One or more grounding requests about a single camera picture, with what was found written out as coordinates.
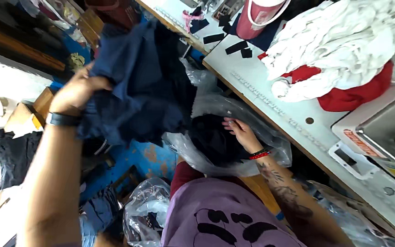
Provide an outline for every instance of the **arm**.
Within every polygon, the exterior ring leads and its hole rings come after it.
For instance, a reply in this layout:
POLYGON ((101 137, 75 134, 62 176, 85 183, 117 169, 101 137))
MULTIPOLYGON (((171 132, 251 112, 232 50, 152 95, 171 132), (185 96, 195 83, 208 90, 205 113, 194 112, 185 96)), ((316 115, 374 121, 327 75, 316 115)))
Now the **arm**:
MULTIPOLYGON (((230 133, 236 135, 249 153, 263 149, 254 132, 244 122, 230 118, 225 118, 225 121, 222 123, 225 129, 232 130, 230 133)), ((304 244, 316 246, 319 241, 323 241, 353 246, 327 211, 299 183, 292 180, 287 168, 279 166, 271 156, 257 159, 257 166, 293 232, 304 244)))
MULTIPOLYGON (((95 90, 110 87, 105 78, 78 71, 54 97, 50 112, 80 115, 95 90)), ((80 244, 79 193, 82 142, 72 126, 47 125, 25 178, 20 228, 22 246, 80 244)))

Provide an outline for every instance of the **pink container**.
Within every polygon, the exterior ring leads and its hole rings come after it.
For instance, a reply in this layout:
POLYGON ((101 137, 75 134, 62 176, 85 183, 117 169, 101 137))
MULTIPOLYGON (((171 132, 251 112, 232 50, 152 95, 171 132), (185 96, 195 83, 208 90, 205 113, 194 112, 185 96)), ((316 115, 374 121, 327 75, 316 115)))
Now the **pink container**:
POLYGON ((283 13, 290 1, 246 0, 237 24, 237 35, 244 40, 257 37, 266 25, 283 13))

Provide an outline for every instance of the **white wall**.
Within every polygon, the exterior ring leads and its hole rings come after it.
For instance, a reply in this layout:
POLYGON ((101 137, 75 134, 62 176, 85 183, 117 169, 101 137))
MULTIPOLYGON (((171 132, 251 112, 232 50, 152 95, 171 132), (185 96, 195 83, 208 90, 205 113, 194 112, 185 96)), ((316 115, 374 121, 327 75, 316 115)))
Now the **white wall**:
POLYGON ((0 97, 34 102, 53 77, 0 56, 0 97))

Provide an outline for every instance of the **blue floor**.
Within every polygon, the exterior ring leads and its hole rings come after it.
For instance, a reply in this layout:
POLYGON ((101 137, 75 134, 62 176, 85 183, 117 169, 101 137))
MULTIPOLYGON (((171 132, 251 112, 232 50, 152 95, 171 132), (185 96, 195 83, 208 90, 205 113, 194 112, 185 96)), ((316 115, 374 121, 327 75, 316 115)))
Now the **blue floor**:
POLYGON ((178 155, 167 146, 159 147, 152 143, 132 141, 129 148, 114 146, 110 155, 115 166, 103 165, 102 174, 86 184, 86 190, 80 194, 80 201, 93 197, 99 190, 115 182, 132 165, 135 165, 141 178, 166 177, 172 181, 178 155))

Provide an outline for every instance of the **hand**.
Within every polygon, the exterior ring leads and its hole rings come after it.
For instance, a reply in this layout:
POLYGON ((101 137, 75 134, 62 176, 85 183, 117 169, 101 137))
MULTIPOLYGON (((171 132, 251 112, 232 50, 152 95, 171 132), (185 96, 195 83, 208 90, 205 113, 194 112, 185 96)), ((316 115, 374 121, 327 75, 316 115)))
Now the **hand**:
POLYGON ((51 113, 62 113, 66 115, 80 115, 82 110, 91 98, 94 91, 106 89, 111 91, 109 81, 100 76, 89 77, 89 70, 94 63, 90 63, 70 79, 70 81, 58 91, 51 106, 51 113))
POLYGON ((257 137, 255 137, 254 132, 252 132, 251 128, 244 122, 224 117, 225 122, 222 122, 226 130, 231 130, 231 134, 234 134, 239 141, 240 144, 245 148, 249 153, 255 153, 263 149, 263 146, 258 141, 257 137))

